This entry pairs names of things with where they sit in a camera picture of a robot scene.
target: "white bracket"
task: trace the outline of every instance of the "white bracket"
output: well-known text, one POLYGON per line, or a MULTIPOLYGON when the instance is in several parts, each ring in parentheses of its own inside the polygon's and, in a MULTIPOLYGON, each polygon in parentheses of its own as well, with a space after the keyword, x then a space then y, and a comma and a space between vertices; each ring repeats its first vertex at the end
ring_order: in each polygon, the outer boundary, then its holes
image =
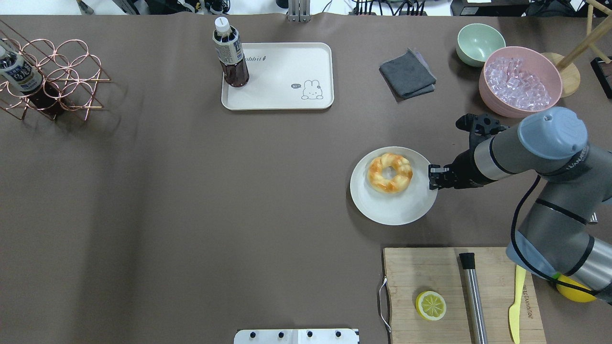
POLYGON ((234 336, 234 344, 359 344, 359 330, 240 330, 234 336))

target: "bottle cap white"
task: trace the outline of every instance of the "bottle cap white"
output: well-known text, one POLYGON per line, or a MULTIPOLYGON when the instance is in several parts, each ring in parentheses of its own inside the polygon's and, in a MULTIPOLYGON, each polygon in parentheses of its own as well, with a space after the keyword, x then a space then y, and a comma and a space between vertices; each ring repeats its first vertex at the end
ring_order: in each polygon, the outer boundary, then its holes
POLYGON ((231 29, 230 21, 225 17, 218 17, 215 19, 215 26, 219 33, 228 32, 231 29))

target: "metal handle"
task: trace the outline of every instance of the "metal handle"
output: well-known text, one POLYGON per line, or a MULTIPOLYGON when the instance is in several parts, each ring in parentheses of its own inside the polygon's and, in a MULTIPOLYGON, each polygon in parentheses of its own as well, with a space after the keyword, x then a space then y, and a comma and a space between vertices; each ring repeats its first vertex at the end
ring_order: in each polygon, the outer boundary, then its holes
POLYGON ((378 305, 379 305, 378 310, 379 310, 379 313, 380 313, 380 315, 381 315, 381 319, 382 319, 383 323, 384 323, 384 324, 385 324, 385 326, 387 327, 387 332, 388 332, 388 333, 391 333, 391 325, 389 325, 389 323, 388 323, 388 322, 387 322, 387 321, 384 319, 384 317, 383 317, 383 305, 382 305, 382 302, 381 302, 381 292, 383 291, 383 288, 384 288, 386 285, 387 285, 387 276, 385 276, 385 277, 382 279, 382 285, 381 285, 381 287, 378 289, 378 305))

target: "brown tablecloth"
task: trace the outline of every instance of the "brown tablecloth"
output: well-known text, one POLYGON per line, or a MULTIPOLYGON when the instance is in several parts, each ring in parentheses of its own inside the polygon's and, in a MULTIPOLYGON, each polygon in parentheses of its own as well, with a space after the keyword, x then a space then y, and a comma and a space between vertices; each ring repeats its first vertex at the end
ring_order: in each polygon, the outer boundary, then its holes
MULTIPOLYGON (((0 314, 6 343, 231 343, 238 329, 353 327, 384 343, 381 249, 505 246, 534 173, 481 189, 442 190, 404 226, 364 217, 351 200, 355 164, 384 146, 432 163, 468 147, 454 127, 487 111, 479 70, 455 54, 481 22, 508 45, 567 54, 585 19, 230 17, 243 42, 325 42, 335 102, 321 111, 232 112, 220 102, 213 16, 3 17, 29 39, 82 39, 113 78, 105 111, 83 123, 0 116, 0 314), (378 67, 407 48, 437 77, 398 102, 378 67)), ((612 53, 612 35, 598 44, 612 53)), ((578 92, 559 103, 610 147, 612 103, 580 56, 578 92)), ((514 125, 515 119, 503 119, 514 125)), ((589 231, 612 241, 609 208, 589 231)), ((605 343, 612 308, 574 304, 543 280, 549 343, 605 343)))

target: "pink bowl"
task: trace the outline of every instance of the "pink bowl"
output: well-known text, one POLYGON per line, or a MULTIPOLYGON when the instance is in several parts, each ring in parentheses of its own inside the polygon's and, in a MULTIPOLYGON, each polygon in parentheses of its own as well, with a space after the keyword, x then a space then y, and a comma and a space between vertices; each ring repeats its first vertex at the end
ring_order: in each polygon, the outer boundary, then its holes
POLYGON ((480 73, 478 89, 482 100, 495 113, 510 118, 525 118, 530 114, 541 112, 557 104, 561 98, 561 92, 563 91, 563 81, 554 64, 537 51, 523 47, 505 47, 494 51, 485 62, 485 66, 480 73), (489 86, 485 80, 485 69, 498 57, 522 58, 524 60, 523 68, 537 75, 546 87, 551 99, 550 104, 544 109, 529 111, 515 108, 498 98, 493 93, 493 90, 491 90, 491 86, 489 86))

